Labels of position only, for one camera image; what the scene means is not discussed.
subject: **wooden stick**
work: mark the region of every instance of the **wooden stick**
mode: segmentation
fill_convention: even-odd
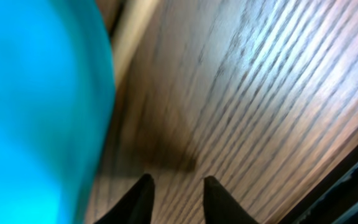
[[[158,0],[128,0],[111,39],[114,79],[120,85],[135,50],[151,20]]]

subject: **blue object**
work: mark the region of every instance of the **blue object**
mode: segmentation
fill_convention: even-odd
[[[83,223],[114,93],[93,0],[0,1],[0,223]]]

